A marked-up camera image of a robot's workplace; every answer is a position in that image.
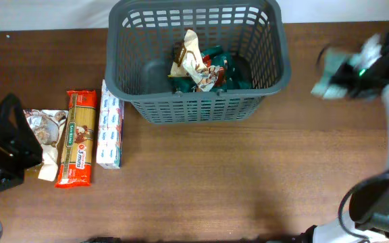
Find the beige brown snack bag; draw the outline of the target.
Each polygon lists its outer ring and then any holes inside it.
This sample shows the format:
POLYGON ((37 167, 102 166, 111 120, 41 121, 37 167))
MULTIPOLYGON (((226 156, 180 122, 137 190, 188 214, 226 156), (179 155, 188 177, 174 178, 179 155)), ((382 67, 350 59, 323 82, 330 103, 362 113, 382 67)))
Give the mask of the beige brown snack bag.
POLYGON ((174 60, 167 75, 176 92, 209 92, 226 84, 224 64, 213 65, 203 55, 195 31, 187 30, 183 40, 175 44, 174 60))

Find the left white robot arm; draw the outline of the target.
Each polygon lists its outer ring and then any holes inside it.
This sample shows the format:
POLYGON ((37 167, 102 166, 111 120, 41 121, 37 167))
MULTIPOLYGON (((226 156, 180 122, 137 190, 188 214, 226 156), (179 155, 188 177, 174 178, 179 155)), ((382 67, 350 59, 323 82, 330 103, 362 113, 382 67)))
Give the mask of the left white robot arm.
MULTIPOLYGON (((19 98, 0 102, 0 192, 24 183, 25 171, 42 163, 43 149, 30 129, 19 98)), ((0 239, 3 225, 0 221, 0 239)))

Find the grey plastic shopping basket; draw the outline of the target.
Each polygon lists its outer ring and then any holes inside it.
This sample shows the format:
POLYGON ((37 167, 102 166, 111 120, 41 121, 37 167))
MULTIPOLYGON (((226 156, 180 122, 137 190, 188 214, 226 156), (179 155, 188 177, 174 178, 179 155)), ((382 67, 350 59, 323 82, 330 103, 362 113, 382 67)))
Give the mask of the grey plastic shopping basket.
POLYGON ((109 13, 105 82, 153 124, 246 119, 291 77, 280 6, 275 0, 119 1, 109 13), (188 92, 168 78, 187 30, 201 50, 231 54, 238 81, 188 92))

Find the white Kleenex tissue multipack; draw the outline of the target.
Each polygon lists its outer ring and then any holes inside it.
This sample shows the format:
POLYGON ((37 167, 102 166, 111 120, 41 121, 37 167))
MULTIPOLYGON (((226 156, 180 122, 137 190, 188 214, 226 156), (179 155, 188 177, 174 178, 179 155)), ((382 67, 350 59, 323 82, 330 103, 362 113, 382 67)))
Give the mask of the white Kleenex tissue multipack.
POLYGON ((96 162, 105 169, 119 169, 122 166, 123 127, 124 102, 111 94, 103 80, 96 162))

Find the San Remo spaghetti packet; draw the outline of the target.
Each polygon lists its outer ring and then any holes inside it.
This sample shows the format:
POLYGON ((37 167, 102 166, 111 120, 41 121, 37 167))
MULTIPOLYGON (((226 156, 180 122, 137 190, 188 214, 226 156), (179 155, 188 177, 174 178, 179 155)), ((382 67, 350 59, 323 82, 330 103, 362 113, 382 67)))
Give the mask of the San Remo spaghetti packet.
POLYGON ((56 188, 90 186, 97 93, 69 90, 68 120, 56 188))

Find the light blue snack packet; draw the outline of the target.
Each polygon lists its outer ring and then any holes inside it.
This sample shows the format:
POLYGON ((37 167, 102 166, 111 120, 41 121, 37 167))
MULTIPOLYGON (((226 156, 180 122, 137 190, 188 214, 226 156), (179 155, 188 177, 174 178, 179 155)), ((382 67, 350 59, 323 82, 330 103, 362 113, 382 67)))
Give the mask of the light blue snack packet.
POLYGON ((342 64, 345 64, 353 55, 327 45, 324 47, 317 58, 316 67, 320 68, 321 78, 315 83, 311 94, 324 100, 343 99, 348 93, 348 89, 333 83, 333 77, 336 75, 342 64))

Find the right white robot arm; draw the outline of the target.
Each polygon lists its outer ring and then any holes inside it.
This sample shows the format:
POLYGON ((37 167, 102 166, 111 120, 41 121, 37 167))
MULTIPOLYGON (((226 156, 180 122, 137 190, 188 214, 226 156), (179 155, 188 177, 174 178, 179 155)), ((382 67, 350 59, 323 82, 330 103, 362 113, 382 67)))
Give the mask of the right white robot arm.
POLYGON ((352 186, 335 220, 314 225, 301 242, 389 242, 389 31, 368 38, 357 53, 326 46, 322 76, 311 93, 324 100, 377 99, 386 112, 384 168, 352 186))

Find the green Nescafe coffee bag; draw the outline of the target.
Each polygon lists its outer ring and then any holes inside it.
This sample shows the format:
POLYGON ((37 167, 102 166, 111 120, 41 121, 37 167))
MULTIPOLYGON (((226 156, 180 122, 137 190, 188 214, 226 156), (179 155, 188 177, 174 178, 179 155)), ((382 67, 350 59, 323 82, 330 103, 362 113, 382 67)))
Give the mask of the green Nescafe coffee bag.
POLYGON ((177 74, 171 70, 168 81, 175 92, 226 92, 228 90, 252 89, 253 85, 242 74, 237 59, 225 52, 220 45, 201 52, 207 67, 207 77, 196 82, 189 73, 177 74))

